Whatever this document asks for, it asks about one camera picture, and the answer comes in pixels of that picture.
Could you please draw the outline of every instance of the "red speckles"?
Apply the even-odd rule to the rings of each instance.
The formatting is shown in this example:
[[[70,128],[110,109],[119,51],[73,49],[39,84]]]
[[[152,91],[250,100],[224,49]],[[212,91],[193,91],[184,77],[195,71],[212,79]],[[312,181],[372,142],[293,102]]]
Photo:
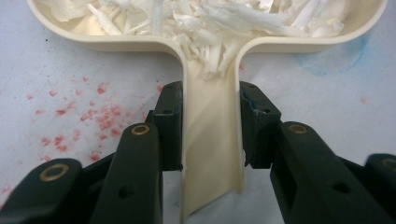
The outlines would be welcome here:
[[[158,84],[157,85],[157,92],[161,92],[163,90],[163,85],[162,84]]]
[[[99,161],[101,156],[102,156],[102,152],[101,151],[94,150],[94,151],[91,152],[91,155],[89,157],[90,157],[90,159],[92,161]]]
[[[126,112],[126,117],[131,118],[133,116],[134,116],[134,112],[132,112],[132,111],[127,111]]]
[[[103,94],[103,93],[105,93],[106,92],[106,89],[107,89],[107,83],[104,83],[104,82],[102,82],[101,84],[99,84],[99,86],[98,86],[98,93],[99,94]]]
[[[92,119],[93,116],[94,116],[95,114],[97,114],[97,111],[96,111],[96,110],[90,109],[90,110],[88,110],[87,113],[85,113],[85,114],[83,114],[83,115],[81,116],[80,120],[81,120],[81,121],[84,121],[84,120],[86,120],[86,119]]]
[[[111,107],[110,107],[110,110],[111,110],[111,113],[112,113],[114,116],[118,116],[118,115],[120,115],[120,113],[121,113],[121,108],[120,108],[119,105],[113,105],[113,106],[111,106]]]
[[[111,128],[114,125],[114,122],[115,122],[114,119],[110,119],[107,116],[103,116],[101,118],[97,118],[96,120],[99,123],[100,130],[105,130],[105,129]]]
[[[81,91],[81,90],[76,90],[76,95],[77,95],[77,96],[82,95],[82,91]]]
[[[245,72],[245,64],[244,63],[239,64],[239,71]]]
[[[118,130],[118,129],[112,129],[112,130],[111,130],[111,135],[112,135],[113,137],[117,137],[117,136],[120,136],[120,135],[121,135],[121,132],[120,132],[120,130]]]
[[[105,135],[105,134],[100,134],[100,135],[99,135],[99,138],[100,138],[100,140],[105,140],[105,139],[107,139],[107,135]]]
[[[63,115],[63,114],[65,114],[66,113],[66,110],[57,110],[56,111],[56,113],[58,114],[58,115]]]
[[[73,101],[73,102],[71,102],[70,104],[67,105],[66,109],[59,109],[59,110],[56,111],[56,113],[57,113],[58,115],[63,115],[63,114],[65,114],[68,110],[75,109],[75,108],[76,108],[76,102]]]
[[[56,90],[52,90],[49,92],[49,95],[54,97],[56,94],[58,94],[58,92]]]
[[[48,146],[50,144],[50,139],[49,138],[42,138],[41,143],[44,145],[44,147]]]
[[[81,130],[74,130],[73,140],[78,141],[81,137]]]
[[[75,109],[76,108],[76,101],[71,102],[68,106],[67,109]]]
[[[367,97],[362,96],[361,97],[361,103],[364,104],[364,105],[367,105]]]
[[[64,137],[61,135],[55,137],[55,146],[61,152],[67,151],[67,146],[64,145]]]
[[[40,158],[40,160],[41,160],[41,161],[50,161],[50,160],[51,160],[51,157],[49,157],[49,156],[43,156],[43,157]]]
[[[63,140],[64,140],[63,136],[56,136],[55,137],[55,146],[59,146]]]

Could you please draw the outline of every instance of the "paper surface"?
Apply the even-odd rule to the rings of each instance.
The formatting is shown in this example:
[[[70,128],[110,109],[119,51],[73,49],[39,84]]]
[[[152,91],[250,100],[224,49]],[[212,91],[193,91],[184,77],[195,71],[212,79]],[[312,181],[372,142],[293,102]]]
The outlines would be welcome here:
[[[282,120],[310,125],[341,157],[363,164],[371,153],[396,154],[395,10],[389,1],[368,34],[321,53],[249,55],[240,77],[269,96]],[[0,204],[46,156],[88,165],[114,151],[119,138],[112,129],[141,121],[161,86],[182,79],[180,64],[167,55],[101,53],[54,35],[24,1],[4,3],[0,27]],[[97,118],[111,108],[120,115],[102,130]],[[90,109],[98,112],[82,121]],[[178,222],[179,186],[179,173],[165,174],[164,223]],[[267,171],[247,168],[241,196],[227,194],[187,223],[225,222],[283,223]]]

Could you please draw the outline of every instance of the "brass grommet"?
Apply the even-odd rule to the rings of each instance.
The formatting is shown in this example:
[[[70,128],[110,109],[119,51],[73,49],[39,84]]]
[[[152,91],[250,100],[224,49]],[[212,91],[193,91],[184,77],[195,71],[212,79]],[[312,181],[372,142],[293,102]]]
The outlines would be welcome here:
[[[299,124],[291,124],[289,126],[289,131],[291,131],[292,133],[307,133],[308,130]]]
[[[149,126],[144,124],[132,128],[132,134],[134,135],[142,135],[148,132],[149,132]]]
[[[61,172],[55,174],[55,175],[51,175],[50,171],[53,171],[55,169],[61,169]],[[58,164],[54,164],[51,165],[50,167],[48,167],[47,169],[45,169],[43,172],[41,172],[40,174],[40,180],[44,181],[44,182],[50,182],[52,180],[56,180],[61,178],[62,176],[64,176],[67,171],[69,171],[69,166],[63,163],[58,163]]]
[[[385,165],[388,169],[393,172],[396,172],[396,160],[387,158],[381,161],[383,165]]]

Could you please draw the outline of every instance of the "plastic shavings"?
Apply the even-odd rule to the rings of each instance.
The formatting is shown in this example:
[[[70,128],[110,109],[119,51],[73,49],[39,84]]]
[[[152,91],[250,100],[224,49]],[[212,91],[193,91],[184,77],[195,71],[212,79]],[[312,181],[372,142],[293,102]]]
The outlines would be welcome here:
[[[70,21],[88,15],[90,11],[86,8],[86,5],[92,1],[93,0],[38,0],[39,3],[50,8],[51,14],[57,21]]]
[[[37,0],[58,21],[94,16],[109,35],[161,35],[187,60],[221,77],[258,36],[329,37],[344,28],[350,0]],[[122,27],[113,20],[125,19]]]
[[[110,17],[107,16],[107,14],[104,11],[102,11],[101,9],[97,9],[96,7],[94,7],[91,4],[88,4],[88,9],[98,19],[102,28],[109,35],[121,35],[120,30],[113,24]]]

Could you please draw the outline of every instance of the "cream plastic tray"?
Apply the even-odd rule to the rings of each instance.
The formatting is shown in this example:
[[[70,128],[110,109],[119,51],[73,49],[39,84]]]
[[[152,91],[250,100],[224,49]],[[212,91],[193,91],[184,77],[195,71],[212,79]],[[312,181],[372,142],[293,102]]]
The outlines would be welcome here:
[[[202,66],[188,62],[174,42],[158,36],[109,36],[92,20],[58,22],[35,0],[27,0],[35,16],[52,32],[100,51],[160,51],[184,68],[183,188],[181,220],[222,194],[242,190],[243,155],[238,66],[251,52],[315,52],[354,39],[379,20],[388,0],[350,0],[354,7],[339,36],[297,38],[263,36],[241,48],[225,78],[204,81]]]

